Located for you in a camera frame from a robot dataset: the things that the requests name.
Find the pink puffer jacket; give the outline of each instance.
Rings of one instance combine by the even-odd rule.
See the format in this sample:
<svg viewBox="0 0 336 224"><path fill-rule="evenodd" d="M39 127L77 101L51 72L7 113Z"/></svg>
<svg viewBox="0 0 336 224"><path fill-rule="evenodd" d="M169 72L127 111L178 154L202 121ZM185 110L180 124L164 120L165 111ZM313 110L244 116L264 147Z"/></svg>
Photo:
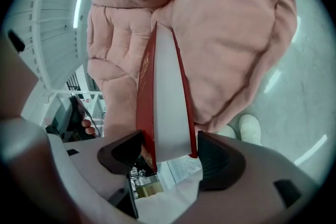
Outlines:
<svg viewBox="0 0 336 224"><path fill-rule="evenodd" d="M297 26L295 0L92 0L89 74L107 104L105 135L135 128L140 61L155 22L174 29L198 130L249 105Z"/></svg>

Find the gray floor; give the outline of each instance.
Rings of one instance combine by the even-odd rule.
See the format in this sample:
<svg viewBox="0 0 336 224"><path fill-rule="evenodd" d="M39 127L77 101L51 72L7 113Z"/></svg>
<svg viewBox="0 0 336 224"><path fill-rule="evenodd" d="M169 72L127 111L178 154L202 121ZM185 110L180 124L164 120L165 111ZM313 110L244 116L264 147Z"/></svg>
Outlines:
<svg viewBox="0 0 336 224"><path fill-rule="evenodd" d="M263 145L303 160L298 167L322 183L335 154L336 32L320 0L296 1L299 25L291 46L229 125L239 133L239 117L254 115Z"/></svg>

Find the fluorescent light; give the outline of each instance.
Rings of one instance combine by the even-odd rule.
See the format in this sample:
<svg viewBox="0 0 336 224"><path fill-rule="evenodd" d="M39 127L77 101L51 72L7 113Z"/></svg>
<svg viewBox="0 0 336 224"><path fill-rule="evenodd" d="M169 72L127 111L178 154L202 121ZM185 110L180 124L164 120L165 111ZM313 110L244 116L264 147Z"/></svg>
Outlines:
<svg viewBox="0 0 336 224"><path fill-rule="evenodd" d="M292 39L292 42L295 43L296 42L296 39L298 38L298 34L299 34L299 30L300 30L300 25L301 25L301 18L298 16L297 17L297 20L298 20L298 26L296 28L296 32L293 36L293 39Z"/></svg>
<svg viewBox="0 0 336 224"><path fill-rule="evenodd" d="M304 153L300 158L298 158L294 163L295 165L300 165L307 159L309 159L325 142L327 141L327 135L325 134L323 137L321 137L320 140L316 142L316 144L309 149L306 153Z"/></svg>
<svg viewBox="0 0 336 224"><path fill-rule="evenodd" d="M280 78L281 72L277 69L275 70L274 74L272 75L272 77L269 79L269 82L266 86L266 89L264 90L264 93L268 93L270 91L270 89L273 88L273 86L275 85L275 83L278 81L278 79Z"/></svg>
<svg viewBox="0 0 336 224"><path fill-rule="evenodd" d="M77 0L76 2L75 15L74 15L74 21L73 21L74 28L77 28L78 26L78 16L79 16L79 8L80 8L81 1L82 0Z"/></svg>

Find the book cover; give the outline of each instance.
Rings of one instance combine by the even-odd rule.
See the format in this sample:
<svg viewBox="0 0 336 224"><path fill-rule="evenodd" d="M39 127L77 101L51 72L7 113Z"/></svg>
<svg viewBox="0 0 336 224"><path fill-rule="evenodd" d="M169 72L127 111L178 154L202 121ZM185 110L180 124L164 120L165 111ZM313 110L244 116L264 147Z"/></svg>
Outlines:
<svg viewBox="0 0 336 224"><path fill-rule="evenodd" d="M142 156L157 162L197 158L191 95L174 32L155 24L141 62L136 129L142 130Z"/></svg>

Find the shoe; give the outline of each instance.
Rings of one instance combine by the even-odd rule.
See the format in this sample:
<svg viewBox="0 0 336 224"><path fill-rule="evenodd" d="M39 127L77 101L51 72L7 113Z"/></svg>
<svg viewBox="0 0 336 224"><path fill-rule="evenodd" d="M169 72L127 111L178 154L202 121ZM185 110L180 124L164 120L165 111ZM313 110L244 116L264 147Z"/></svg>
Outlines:
<svg viewBox="0 0 336 224"><path fill-rule="evenodd" d="M217 132L217 134L237 139L237 134L235 130L233 130L233 128L230 127L229 125L225 125L224 128L222 128Z"/></svg>
<svg viewBox="0 0 336 224"><path fill-rule="evenodd" d="M239 129L242 141L262 146L259 121L252 115L244 115L239 119Z"/></svg>

